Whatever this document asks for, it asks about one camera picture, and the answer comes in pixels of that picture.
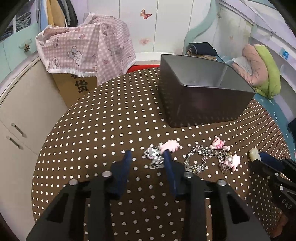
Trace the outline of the right hand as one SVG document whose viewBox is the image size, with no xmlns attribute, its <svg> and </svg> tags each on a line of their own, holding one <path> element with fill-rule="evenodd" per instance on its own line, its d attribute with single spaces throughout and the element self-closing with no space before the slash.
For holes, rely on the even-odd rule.
<svg viewBox="0 0 296 241">
<path fill-rule="evenodd" d="M 282 233 L 282 230 L 284 228 L 284 226 L 288 223 L 288 217 L 282 213 L 280 216 L 279 221 L 277 222 L 277 224 L 275 225 L 275 227 L 272 229 L 271 233 L 270 233 L 270 237 L 271 238 L 276 238 L 279 237 Z"/>
</svg>

